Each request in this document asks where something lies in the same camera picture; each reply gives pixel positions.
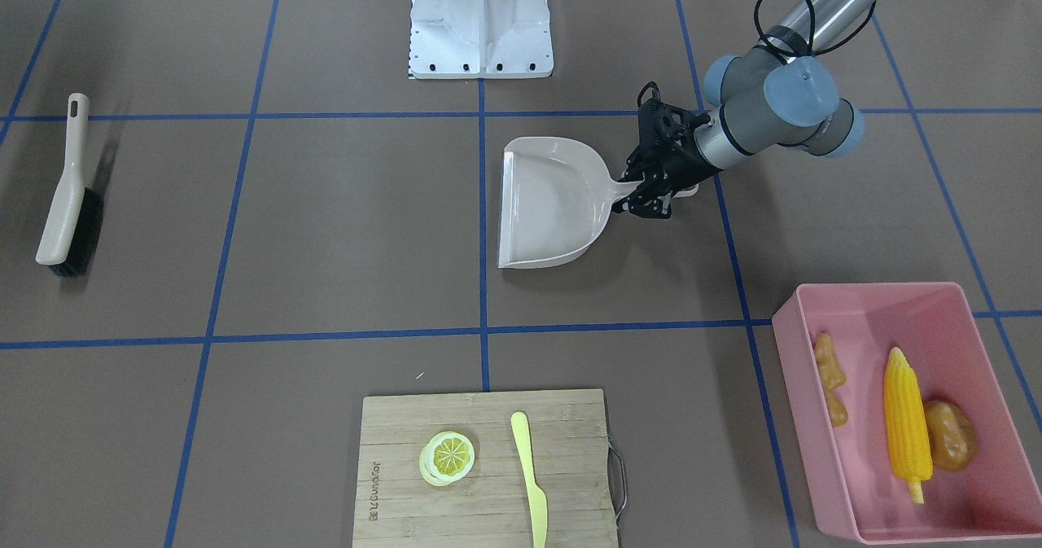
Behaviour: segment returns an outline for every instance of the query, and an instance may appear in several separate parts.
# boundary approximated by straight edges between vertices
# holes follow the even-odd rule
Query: pink plastic bin
[[[1042,538],[1042,495],[960,285],[799,285],[773,324],[821,531],[864,544]],[[850,418],[835,429],[812,347],[821,331],[847,374],[836,395]],[[923,505],[890,470],[883,373],[894,345],[923,399],[959,404],[977,431],[977,456],[961,473],[935,469]]]

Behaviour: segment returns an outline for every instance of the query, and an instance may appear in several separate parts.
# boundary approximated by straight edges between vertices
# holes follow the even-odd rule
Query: gray floor
[[[549,1],[554,76],[432,83],[408,0],[0,0],[0,546],[349,546],[364,396],[574,385],[628,458],[623,546],[851,545],[768,323],[804,281],[959,281],[1042,469],[1042,0],[882,0],[825,58],[855,154],[766,151],[501,272],[507,141],[619,172],[605,110],[652,78],[697,109],[692,70],[754,39],[754,0]],[[106,210],[59,281],[32,256],[70,92]]]

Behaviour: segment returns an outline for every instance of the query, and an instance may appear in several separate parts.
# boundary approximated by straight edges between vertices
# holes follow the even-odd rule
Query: white dustpan
[[[562,266],[600,236],[612,203],[640,181],[613,180],[590,145],[562,136],[521,136],[503,150],[499,268]],[[678,192],[691,196],[698,188]]]

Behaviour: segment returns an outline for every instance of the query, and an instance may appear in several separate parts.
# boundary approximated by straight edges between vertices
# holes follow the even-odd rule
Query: lemon slice
[[[445,487],[467,476],[474,467],[474,445],[460,432],[440,432],[420,453],[420,475],[436,487]]]

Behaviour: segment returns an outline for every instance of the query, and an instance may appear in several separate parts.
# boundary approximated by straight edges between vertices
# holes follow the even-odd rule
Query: blue joint cap
[[[703,85],[703,93],[705,99],[709,100],[711,105],[719,106],[722,103],[723,96],[723,78],[727,74],[727,69],[730,67],[730,63],[738,58],[738,55],[723,55],[710,66],[710,69],[705,72],[705,84]]]
[[[764,98],[782,121],[799,128],[818,126],[840,107],[836,80],[810,55],[767,74]]]
[[[865,136],[865,115],[858,110],[857,106],[850,105],[853,109],[853,122],[850,125],[850,131],[847,133],[847,139],[843,140],[840,147],[834,148],[833,151],[826,152],[826,154],[821,155],[821,157],[842,157],[842,155],[848,154],[848,152],[855,150],[858,145],[861,144],[861,140]]]

